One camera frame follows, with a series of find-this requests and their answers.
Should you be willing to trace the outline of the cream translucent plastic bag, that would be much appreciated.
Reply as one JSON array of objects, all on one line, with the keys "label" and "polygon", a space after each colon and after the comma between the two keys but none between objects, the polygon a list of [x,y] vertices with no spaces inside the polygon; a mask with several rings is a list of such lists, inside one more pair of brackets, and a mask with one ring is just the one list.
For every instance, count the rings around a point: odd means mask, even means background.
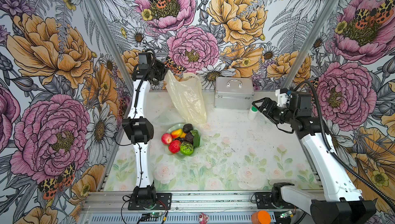
[{"label": "cream translucent plastic bag", "polygon": [[178,80],[172,72],[165,75],[166,90],[181,117],[191,124],[203,124],[207,114],[199,77],[184,73]]}]

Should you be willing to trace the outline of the light green wavy plate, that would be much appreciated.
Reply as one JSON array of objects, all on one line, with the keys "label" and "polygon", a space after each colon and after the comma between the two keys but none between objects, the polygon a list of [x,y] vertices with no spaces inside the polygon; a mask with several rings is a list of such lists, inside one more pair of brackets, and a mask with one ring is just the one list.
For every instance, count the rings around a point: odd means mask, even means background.
[{"label": "light green wavy plate", "polygon": [[179,123],[166,131],[166,135],[172,138],[169,144],[165,144],[168,149],[165,152],[179,158],[193,156],[202,145],[202,133],[190,123]]}]

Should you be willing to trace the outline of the red yellow apple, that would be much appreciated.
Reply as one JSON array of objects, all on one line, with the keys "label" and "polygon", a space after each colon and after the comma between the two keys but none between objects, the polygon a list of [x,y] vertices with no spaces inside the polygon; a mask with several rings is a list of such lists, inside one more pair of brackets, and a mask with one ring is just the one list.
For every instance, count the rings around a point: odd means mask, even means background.
[{"label": "red yellow apple", "polygon": [[165,133],[161,137],[161,141],[164,145],[169,145],[173,141],[173,137],[169,133]]}]

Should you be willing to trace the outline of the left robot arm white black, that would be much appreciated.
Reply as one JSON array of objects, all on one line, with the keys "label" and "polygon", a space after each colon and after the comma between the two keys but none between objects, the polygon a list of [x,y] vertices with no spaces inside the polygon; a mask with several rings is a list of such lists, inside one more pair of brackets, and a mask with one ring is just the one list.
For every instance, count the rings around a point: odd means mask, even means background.
[{"label": "left robot arm white black", "polygon": [[138,54],[139,63],[132,74],[132,106],[128,116],[122,120],[122,128],[133,146],[136,157],[136,186],[131,196],[135,203],[156,203],[156,189],[149,167],[150,141],[154,137],[154,127],[146,117],[148,93],[151,82],[161,81],[167,68],[156,59],[153,49]]}]

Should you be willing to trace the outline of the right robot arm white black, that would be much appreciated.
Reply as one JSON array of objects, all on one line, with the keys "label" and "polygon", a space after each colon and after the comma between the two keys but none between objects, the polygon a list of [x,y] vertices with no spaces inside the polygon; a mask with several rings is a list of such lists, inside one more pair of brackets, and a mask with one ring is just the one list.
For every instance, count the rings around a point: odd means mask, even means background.
[{"label": "right robot arm white black", "polygon": [[252,103],[275,125],[288,124],[295,133],[322,183],[322,190],[310,193],[292,183],[275,183],[269,197],[256,195],[257,206],[294,206],[311,216],[316,224],[364,224],[376,213],[375,203],[365,200],[336,159],[329,130],[312,115],[312,96],[304,92],[276,91],[277,100],[262,98]]}]

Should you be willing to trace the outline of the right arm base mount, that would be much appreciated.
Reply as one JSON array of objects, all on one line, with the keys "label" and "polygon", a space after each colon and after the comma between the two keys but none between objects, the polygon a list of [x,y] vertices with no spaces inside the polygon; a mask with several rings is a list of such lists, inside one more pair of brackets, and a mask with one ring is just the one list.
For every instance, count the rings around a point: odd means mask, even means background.
[{"label": "right arm base mount", "polygon": [[273,203],[269,192],[257,192],[254,193],[250,199],[250,202],[255,204],[257,209],[294,209],[294,205],[290,203]]}]

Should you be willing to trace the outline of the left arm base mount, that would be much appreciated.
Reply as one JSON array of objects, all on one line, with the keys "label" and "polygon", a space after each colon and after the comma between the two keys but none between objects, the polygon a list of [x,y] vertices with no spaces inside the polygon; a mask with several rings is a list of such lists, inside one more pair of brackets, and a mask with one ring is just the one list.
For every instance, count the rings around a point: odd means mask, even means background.
[{"label": "left arm base mount", "polygon": [[127,209],[129,211],[170,210],[172,204],[171,193],[156,193],[155,196],[140,197],[131,195]]}]

